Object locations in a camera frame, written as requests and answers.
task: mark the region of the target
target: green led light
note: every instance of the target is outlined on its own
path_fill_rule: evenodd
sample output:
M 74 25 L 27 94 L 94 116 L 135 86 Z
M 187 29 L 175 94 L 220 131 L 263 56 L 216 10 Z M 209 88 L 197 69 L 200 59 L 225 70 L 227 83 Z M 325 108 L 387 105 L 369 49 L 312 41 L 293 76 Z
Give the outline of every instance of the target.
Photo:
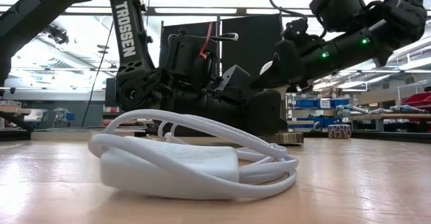
M 369 38 L 364 38 L 364 39 L 362 39 L 362 41 L 361 41 L 361 43 L 362 44 L 367 44 L 367 43 L 369 43 L 370 42 L 370 39 Z

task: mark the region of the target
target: workbench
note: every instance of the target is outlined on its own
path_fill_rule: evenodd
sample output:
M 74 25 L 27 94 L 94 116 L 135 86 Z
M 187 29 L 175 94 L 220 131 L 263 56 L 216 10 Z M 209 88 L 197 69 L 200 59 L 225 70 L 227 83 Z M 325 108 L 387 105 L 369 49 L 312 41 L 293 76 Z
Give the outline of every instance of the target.
M 0 223 L 431 223 L 431 145 L 305 139 L 298 180 L 265 200 L 192 201 L 100 183 L 86 142 L 0 145 Z
M 356 130 L 357 121 L 359 120 L 375 120 L 376 130 L 385 131 L 384 119 L 409 119 L 419 120 L 422 124 L 426 124 L 427 120 L 431 120 L 431 114 L 365 114 L 362 116 L 350 116 L 352 122 L 352 130 Z

